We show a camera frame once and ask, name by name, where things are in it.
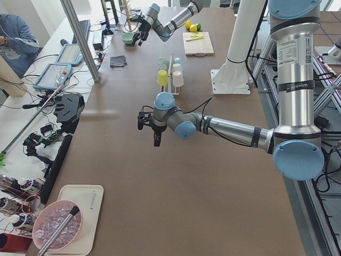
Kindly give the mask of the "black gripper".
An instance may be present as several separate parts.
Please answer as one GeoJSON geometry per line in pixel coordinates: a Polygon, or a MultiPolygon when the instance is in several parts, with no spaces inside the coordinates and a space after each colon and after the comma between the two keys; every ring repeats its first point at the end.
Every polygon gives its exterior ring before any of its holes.
{"type": "Polygon", "coordinates": [[[151,27],[152,25],[148,21],[142,19],[140,32],[134,34],[132,45],[135,45],[137,42],[138,46],[141,46],[147,40],[151,27]]]}
{"type": "Polygon", "coordinates": [[[161,134],[167,129],[165,122],[158,120],[154,114],[149,111],[140,111],[137,116],[137,128],[142,130],[144,126],[150,126],[154,131],[154,146],[159,147],[161,143],[161,134]]]}

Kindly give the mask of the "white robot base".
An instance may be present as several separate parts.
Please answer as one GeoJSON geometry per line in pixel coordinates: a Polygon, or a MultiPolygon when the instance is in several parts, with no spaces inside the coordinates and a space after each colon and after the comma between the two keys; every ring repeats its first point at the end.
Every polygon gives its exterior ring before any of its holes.
{"type": "Polygon", "coordinates": [[[226,62],[211,70],[214,94],[250,94],[246,61],[266,5],[266,0],[240,2],[226,62]]]}

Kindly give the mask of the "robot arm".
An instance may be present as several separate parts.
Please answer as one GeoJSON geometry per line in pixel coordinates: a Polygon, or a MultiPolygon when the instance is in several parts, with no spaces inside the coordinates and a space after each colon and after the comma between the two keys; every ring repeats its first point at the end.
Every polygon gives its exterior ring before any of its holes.
{"type": "Polygon", "coordinates": [[[138,32],[133,36],[132,45],[135,45],[135,43],[139,41],[138,45],[141,46],[142,43],[147,40],[151,28],[163,42],[166,42],[175,30],[183,26],[190,17],[199,13],[203,6],[204,1],[190,1],[186,8],[163,25],[158,20],[160,7],[153,3],[149,7],[147,13],[139,17],[140,26],[138,32]]]}
{"type": "Polygon", "coordinates": [[[265,10],[270,12],[270,36],[277,46],[279,123],[263,129],[202,112],[184,113],[168,92],[159,93],[150,112],[139,112],[138,128],[149,126],[154,145],[170,128],[180,139],[195,132],[232,143],[262,148],[273,156],[277,170],[293,180],[308,180],[323,169],[321,131],[314,125],[313,34],[320,27],[318,1],[241,1],[225,64],[212,70],[216,94],[247,93],[245,68],[265,10]]]}

